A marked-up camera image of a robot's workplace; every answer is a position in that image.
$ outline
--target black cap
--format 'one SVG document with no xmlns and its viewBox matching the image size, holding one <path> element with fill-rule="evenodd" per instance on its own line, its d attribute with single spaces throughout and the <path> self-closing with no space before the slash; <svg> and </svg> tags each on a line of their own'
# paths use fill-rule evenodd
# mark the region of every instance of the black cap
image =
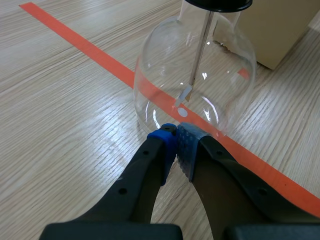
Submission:
<svg viewBox="0 0 320 240">
<path fill-rule="evenodd" d="M 186 0 L 202 9 L 220 13 L 234 13 L 247 9 L 252 0 Z"/>
</svg>

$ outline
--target cardboard box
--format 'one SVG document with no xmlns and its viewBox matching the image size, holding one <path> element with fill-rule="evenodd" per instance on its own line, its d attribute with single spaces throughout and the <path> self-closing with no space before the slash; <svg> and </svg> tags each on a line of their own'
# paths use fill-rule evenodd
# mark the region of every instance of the cardboard box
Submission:
<svg viewBox="0 0 320 240">
<path fill-rule="evenodd" d="M 320 10 L 320 0 L 253 0 L 238 27 L 254 46 L 256 59 L 275 69 Z"/>
</svg>

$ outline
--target metal stirrer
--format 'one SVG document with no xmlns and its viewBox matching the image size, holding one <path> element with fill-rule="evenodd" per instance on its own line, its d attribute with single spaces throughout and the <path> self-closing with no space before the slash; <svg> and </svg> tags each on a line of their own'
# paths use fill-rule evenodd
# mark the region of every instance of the metal stirrer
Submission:
<svg viewBox="0 0 320 240">
<path fill-rule="evenodd" d="M 205 44 L 207 41 L 207 37 L 208 37 L 208 33 L 210 30 L 210 26 L 211 26 L 211 22 L 212 22 L 213 17 L 214 17 L 213 11 L 206 11 L 204 23 L 203 23 L 201 34 L 200 34 L 200 40 L 199 40 L 199 43 L 198 43 L 198 46 L 196 49 L 196 53 L 195 53 L 195 60 L 193 62 L 193 66 L 192 66 L 191 76 L 190 76 L 190 80 L 189 80 L 189 86 L 187 86 L 187 88 L 180 94 L 178 99 L 175 101 L 174 105 L 176 107 L 178 107 L 184 99 L 187 102 L 189 102 L 189 100 L 190 100 L 192 89 L 193 89 L 193 87 L 195 85 L 195 81 L 196 81 L 196 74 L 197 74 L 197 71 L 199 68 L 200 59 L 201 59 L 202 53 L 205 48 Z"/>
</svg>

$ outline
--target light wood surface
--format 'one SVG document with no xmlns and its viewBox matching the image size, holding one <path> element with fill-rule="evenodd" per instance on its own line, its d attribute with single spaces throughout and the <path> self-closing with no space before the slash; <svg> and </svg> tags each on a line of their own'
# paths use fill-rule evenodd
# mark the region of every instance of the light wood surface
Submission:
<svg viewBox="0 0 320 240">
<path fill-rule="evenodd" d="M 134 69 L 146 35 L 180 0 L 35 0 Z M 0 239 L 37 239 L 91 208 L 146 138 L 132 89 L 19 8 L 0 3 Z M 320 15 L 277 70 L 258 66 L 254 98 L 230 136 L 320 197 Z M 153 222 L 212 239 L 177 164 Z"/>
</svg>

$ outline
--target metal rod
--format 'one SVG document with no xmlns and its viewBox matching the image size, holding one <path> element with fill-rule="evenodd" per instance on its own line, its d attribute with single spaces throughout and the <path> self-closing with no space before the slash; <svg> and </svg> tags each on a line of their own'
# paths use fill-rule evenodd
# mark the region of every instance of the metal rod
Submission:
<svg viewBox="0 0 320 240">
<path fill-rule="evenodd" d="M 198 47 L 195 53 L 195 60 L 193 62 L 193 66 L 192 66 L 192 71 L 191 71 L 191 76 L 190 76 L 190 80 L 189 80 L 189 84 L 191 86 L 193 86 L 195 84 L 195 80 L 196 80 L 196 74 L 199 68 L 199 64 L 200 64 L 200 59 L 202 56 L 202 53 L 204 51 L 205 48 L 205 44 L 207 41 L 207 37 L 208 37 L 208 33 L 210 30 L 210 25 L 212 22 L 212 19 L 214 17 L 214 12 L 213 11 L 207 11 L 205 18 L 204 18 L 204 23 L 202 26 L 202 31 L 201 31 L 201 35 L 200 35 L 200 40 L 198 43 Z"/>
</svg>

